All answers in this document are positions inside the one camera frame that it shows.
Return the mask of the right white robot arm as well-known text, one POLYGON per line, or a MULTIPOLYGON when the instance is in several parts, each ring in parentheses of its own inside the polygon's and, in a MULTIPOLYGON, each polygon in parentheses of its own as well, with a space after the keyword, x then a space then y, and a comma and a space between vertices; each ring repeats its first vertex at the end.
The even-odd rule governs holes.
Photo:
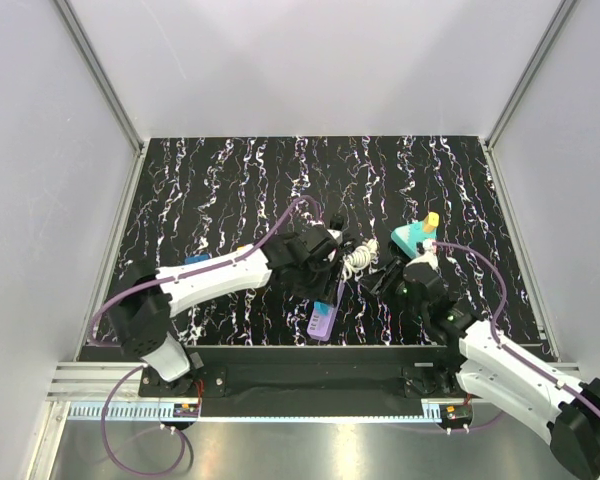
POLYGON ((464 391, 515 418, 548 444, 578 479, 600 478, 600 379, 584 382, 508 339, 449 291, 431 262, 395 259, 366 275, 374 296, 419 316, 428 338, 446 349, 434 384, 446 396, 464 391))

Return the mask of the teal triangular power strip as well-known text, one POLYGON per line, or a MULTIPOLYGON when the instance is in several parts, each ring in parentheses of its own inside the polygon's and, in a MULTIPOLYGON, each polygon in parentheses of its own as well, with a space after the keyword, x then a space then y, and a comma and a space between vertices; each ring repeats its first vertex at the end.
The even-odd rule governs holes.
POLYGON ((436 227, 428 226, 424 221, 417 221, 397 227, 391 232, 390 238, 396 246, 410 259, 420 255, 418 245, 426 240, 435 240, 436 227))

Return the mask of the small orange plug adapter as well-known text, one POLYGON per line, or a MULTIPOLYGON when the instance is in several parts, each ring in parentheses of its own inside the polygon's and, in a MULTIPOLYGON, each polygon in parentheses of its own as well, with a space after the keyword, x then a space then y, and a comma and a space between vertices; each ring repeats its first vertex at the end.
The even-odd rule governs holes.
POLYGON ((429 212, 422 222, 422 231, 429 234, 436 231, 440 223, 439 214, 436 212, 429 212))

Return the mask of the purple power strip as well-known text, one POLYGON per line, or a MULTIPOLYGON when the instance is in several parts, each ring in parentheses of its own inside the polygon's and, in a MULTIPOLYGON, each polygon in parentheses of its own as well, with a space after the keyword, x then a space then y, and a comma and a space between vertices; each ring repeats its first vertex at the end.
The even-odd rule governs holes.
POLYGON ((313 304, 313 310, 307 326, 309 337, 318 341, 327 341, 331 336, 336 314, 337 308, 330 306, 328 315, 316 315, 313 304))

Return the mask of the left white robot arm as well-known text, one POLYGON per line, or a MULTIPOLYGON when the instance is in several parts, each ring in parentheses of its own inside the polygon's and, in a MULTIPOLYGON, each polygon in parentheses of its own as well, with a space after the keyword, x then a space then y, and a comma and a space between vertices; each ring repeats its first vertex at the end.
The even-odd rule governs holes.
POLYGON ((196 372, 170 332, 172 318, 197 304, 269 285, 333 305, 342 244, 343 222, 333 220, 301 233, 274 234, 199 263, 135 267, 124 278, 108 316, 122 351, 151 367, 170 393, 183 396, 194 388, 196 372))

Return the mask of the light blue plug adapter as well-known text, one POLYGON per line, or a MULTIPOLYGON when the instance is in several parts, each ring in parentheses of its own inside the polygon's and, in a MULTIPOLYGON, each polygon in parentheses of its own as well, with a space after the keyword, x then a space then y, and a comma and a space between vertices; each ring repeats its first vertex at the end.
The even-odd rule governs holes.
POLYGON ((322 302, 316 301, 314 303, 314 313, 316 315, 328 315, 330 311, 330 306, 328 304, 324 304, 322 302))

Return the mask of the blue cube socket adapter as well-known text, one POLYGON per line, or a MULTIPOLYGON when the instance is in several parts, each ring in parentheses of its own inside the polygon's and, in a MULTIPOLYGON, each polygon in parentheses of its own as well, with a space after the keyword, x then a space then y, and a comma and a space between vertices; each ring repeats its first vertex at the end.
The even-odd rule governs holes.
POLYGON ((204 262, 210 259, 209 254, 197 254, 193 256, 189 256, 184 260, 185 265, 195 264, 199 262, 204 262))

